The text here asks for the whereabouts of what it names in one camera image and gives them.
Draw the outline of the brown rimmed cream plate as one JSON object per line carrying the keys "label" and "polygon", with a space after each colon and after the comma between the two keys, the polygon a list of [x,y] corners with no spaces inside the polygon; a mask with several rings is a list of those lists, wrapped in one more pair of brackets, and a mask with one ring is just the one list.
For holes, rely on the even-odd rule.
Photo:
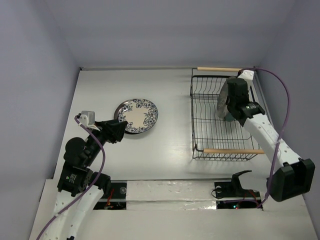
{"label": "brown rimmed cream plate", "polygon": [[128,99],[122,102],[115,110],[113,119],[118,120],[119,122],[127,121],[124,113],[130,112],[132,110],[132,99]]}

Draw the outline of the dark reindeer plate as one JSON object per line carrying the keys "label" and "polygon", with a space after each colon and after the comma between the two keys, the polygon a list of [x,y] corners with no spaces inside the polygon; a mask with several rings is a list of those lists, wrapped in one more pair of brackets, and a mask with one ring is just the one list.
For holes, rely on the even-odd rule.
{"label": "dark reindeer plate", "polygon": [[228,84],[227,81],[224,82],[223,86],[221,87],[220,93],[217,99],[217,116],[220,119],[225,119],[227,113],[229,113],[226,102],[228,98]]}

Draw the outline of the teal green plate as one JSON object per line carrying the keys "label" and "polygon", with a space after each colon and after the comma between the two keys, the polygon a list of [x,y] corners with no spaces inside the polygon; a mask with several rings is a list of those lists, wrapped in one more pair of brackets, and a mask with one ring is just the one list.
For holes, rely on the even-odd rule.
{"label": "teal green plate", "polygon": [[227,115],[225,116],[224,119],[225,119],[226,122],[236,121],[236,119],[233,117],[233,115],[230,112],[227,113]]}

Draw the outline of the blue floral plate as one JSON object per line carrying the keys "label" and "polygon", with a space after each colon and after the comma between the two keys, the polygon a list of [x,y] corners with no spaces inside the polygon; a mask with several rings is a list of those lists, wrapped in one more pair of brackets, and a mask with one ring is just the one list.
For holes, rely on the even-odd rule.
{"label": "blue floral plate", "polygon": [[147,99],[133,98],[131,100],[132,110],[124,113],[128,122],[125,132],[136,135],[150,130],[158,120],[158,108]]}

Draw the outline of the black wire dish rack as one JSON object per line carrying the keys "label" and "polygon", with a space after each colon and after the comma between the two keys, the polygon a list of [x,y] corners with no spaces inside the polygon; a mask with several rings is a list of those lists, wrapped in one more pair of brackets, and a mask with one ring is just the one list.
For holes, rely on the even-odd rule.
{"label": "black wire dish rack", "polygon": [[195,160],[248,161],[264,153],[238,121],[218,117],[218,96],[227,78],[227,75],[191,70],[191,136]]}

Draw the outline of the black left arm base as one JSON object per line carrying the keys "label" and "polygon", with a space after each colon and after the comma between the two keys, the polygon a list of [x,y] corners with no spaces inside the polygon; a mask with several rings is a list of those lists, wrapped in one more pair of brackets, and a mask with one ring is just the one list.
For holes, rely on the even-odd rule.
{"label": "black left arm base", "polygon": [[94,210],[125,210],[127,208],[127,181],[111,181],[110,191],[94,206]]}

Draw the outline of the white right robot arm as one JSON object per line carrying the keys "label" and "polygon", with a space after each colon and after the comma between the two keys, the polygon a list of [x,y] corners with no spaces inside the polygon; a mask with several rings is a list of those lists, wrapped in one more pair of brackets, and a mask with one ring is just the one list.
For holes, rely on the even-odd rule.
{"label": "white right robot arm", "polygon": [[282,202],[309,192],[315,164],[293,151],[274,129],[265,110],[257,102],[250,101],[248,81],[234,76],[228,78],[224,102],[228,112],[254,137],[271,162],[266,182],[269,196]]}

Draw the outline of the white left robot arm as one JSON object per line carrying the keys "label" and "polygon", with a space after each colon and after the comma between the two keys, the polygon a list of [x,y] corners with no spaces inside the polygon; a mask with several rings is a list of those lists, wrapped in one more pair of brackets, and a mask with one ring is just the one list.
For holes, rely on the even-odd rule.
{"label": "white left robot arm", "polygon": [[88,125],[84,118],[83,114],[77,115],[75,121],[89,135],[87,139],[74,137],[65,145],[53,220],[44,233],[45,240],[77,239],[98,201],[111,194],[110,176],[101,170],[94,172],[90,166],[99,153],[106,158],[105,143],[123,139],[128,123],[113,119]]}

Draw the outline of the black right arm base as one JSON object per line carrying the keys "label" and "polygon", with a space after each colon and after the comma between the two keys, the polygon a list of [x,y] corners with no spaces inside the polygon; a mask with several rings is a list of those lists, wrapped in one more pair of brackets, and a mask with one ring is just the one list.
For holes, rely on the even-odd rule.
{"label": "black right arm base", "polygon": [[211,195],[216,199],[217,209],[256,209],[262,202],[259,192],[252,189],[244,189],[239,177],[250,173],[251,170],[244,170],[232,175],[230,181],[218,181],[214,183]]}

